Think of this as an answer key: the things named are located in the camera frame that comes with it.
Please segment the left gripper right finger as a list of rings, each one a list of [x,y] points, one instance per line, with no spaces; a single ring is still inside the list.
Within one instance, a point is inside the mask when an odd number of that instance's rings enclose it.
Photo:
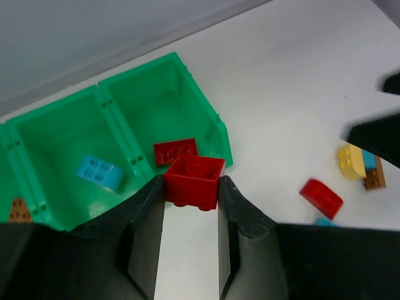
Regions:
[[[398,299],[399,233],[278,223],[219,180],[221,299]]]

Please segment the red square lego brick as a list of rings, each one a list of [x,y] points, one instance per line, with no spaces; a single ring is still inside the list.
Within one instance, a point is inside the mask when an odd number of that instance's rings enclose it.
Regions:
[[[194,206],[202,211],[216,209],[219,178],[226,162],[216,157],[182,154],[164,173],[165,199],[175,206]]]

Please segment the teal oval lego piece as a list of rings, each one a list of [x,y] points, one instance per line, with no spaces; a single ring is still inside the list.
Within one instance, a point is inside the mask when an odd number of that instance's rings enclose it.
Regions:
[[[76,171],[76,176],[114,192],[122,183],[124,172],[114,164],[86,155]]]

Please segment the yellow rounded lego brick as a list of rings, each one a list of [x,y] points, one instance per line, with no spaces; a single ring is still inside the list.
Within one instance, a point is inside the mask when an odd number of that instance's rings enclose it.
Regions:
[[[362,150],[352,144],[345,144],[336,151],[336,162],[341,174],[348,180],[366,177]]]

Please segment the brown lego plate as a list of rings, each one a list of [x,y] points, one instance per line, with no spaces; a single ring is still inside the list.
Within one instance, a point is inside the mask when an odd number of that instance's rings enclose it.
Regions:
[[[376,167],[374,169],[367,170],[366,177],[363,179],[363,185],[367,191],[386,188],[381,158],[379,156],[375,156],[374,159]]]
[[[12,201],[9,213],[9,223],[31,223],[33,221],[31,213],[23,198],[15,198]]]

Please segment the blue lego brick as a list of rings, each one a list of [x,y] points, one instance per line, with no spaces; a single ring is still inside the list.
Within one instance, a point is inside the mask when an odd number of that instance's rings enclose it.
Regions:
[[[320,217],[317,218],[314,223],[315,226],[324,226],[324,227],[337,227],[338,225],[331,221],[330,219],[327,219],[325,217]]]

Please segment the teal small lego brick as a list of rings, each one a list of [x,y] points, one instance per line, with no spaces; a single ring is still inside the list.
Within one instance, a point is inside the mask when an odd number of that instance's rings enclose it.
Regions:
[[[362,150],[362,158],[364,162],[365,170],[376,169],[376,159],[373,153],[370,153],[366,150]]]

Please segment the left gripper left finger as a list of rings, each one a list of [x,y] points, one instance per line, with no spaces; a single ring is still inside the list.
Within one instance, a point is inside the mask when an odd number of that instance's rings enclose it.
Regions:
[[[72,231],[1,224],[2,299],[153,299],[164,179]]]

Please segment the red curved lego brick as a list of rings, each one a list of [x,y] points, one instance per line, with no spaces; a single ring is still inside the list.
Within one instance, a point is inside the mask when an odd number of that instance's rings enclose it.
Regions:
[[[313,178],[307,181],[299,194],[330,220],[334,219],[344,204],[344,201],[334,191]]]

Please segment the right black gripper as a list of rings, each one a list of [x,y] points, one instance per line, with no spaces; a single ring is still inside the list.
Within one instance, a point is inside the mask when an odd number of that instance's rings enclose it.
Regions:
[[[343,139],[399,167],[399,111],[354,122]]]

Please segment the red long lego brick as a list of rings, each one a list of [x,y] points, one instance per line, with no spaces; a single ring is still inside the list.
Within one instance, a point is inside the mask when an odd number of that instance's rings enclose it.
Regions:
[[[180,139],[153,144],[154,158],[157,167],[169,166],[180,155],[198,155],[196,140]]]

